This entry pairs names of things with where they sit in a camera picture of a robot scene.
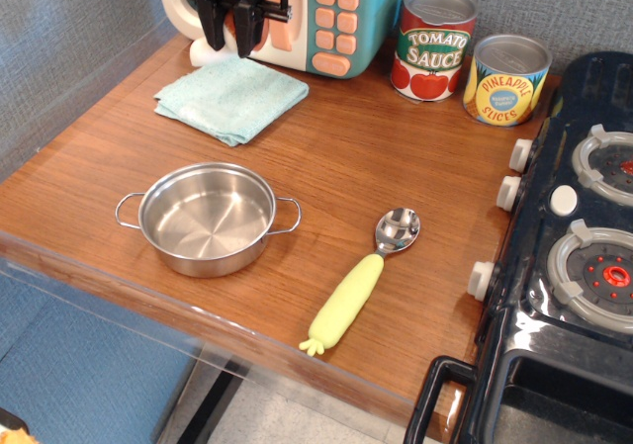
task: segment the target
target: metal spoon head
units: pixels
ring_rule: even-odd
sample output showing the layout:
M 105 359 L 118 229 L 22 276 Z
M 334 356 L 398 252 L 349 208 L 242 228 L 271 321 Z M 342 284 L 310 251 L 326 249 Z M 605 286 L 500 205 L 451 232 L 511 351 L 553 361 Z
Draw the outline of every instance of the metal spoon head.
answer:
M 383 256 L 411 246 L 419 233 L 419 217 L 411 209 L 388 212 L 376 226 L 376 245 Z

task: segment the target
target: blue seat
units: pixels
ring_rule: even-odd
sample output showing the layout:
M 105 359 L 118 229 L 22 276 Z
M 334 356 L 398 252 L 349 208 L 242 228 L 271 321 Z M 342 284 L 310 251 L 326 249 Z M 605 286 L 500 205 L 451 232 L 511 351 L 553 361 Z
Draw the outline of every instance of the blue seat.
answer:
M 51 280 L 42 281 L 50 287 Z M 146 329 L 164 328 L 172 340 L 181 335 L 179 343 L 190 345 L 180 351 L 2 274 L 0 298 L 0 407 L 24 419 L 45 444 L 157 440 L 191 372 L 197 341 L 86 298 Z

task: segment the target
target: stove knob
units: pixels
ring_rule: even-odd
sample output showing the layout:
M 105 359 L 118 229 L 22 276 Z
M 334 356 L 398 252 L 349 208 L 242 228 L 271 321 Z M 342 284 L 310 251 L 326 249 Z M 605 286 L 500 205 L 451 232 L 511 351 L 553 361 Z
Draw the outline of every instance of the stove knob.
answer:
M 497 206 L 506 212 L 511 212 L 518 193 L 518 186 L 521 183 L 520 177 L 503 177 L 501 188 L 498 189 Z
M 468 281 L 468 294 L 474 296 L 478 301 L 483 301 L 493 278 L 494 270 L 495 263 L 477 261 L 473 266 L 471 279 Z
M 522 174 L 525 171 L 531 149 L 532 141 L 530 139 L 517 139 L 510 157 L 510 169 Z
M 578 194 L 569 185 L 559 185 L 550 197 L 550 208 L 559 217 L 571 215 L 578 205 Z

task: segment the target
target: black stove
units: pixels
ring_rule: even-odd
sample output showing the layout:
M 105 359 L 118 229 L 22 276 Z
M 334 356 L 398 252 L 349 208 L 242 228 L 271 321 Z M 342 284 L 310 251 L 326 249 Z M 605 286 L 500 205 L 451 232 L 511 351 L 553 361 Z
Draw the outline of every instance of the black stove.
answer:
M 484 301 L 475 365 L 432 363 L 406 443 L 441 386 L 466 388 L 455 443 L 633 443 L 633 54 L 597 52 L 563 75 L 551 116 L 510 157 L 512 213 Z

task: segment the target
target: wooden table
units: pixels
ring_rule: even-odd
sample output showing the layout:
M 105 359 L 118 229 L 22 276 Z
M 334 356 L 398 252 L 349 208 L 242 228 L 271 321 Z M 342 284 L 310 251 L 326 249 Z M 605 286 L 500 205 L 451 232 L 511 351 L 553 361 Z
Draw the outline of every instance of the wooden table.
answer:
M 438 103 L 415 103 L 390 83 L 393 44 L 351 80 L 276 67 L 310 94 L 249 144 L 218 140 L 153 113 L 153 95 L 191 72 L 176 37 L 0 185 L 0 255 L 208 340 L 252 363 L 406 425 L 430 361 L 473 361 L 481 303 L 466 293 L 475 261 L 497 257 L 509 214 L 497 189 L 514 142 L 533 138 L 560 81 L 550 77 L 534 119 L 486 126 L 461 105 L 466 82 Z M 230 276 L 168 269 L 114 210 L 182 166 L 234 162 L 303 208 L 299 228 L 270 238 Z M 386 260 L 371 299 L 338 345 L 299 351 L 344 275 L 373 252 L 386 211 L 414 209 L 417 242 Z M 122 211 L 136 220 L 136 205 Z M 292 224 L 278 205 L 275 225 Z

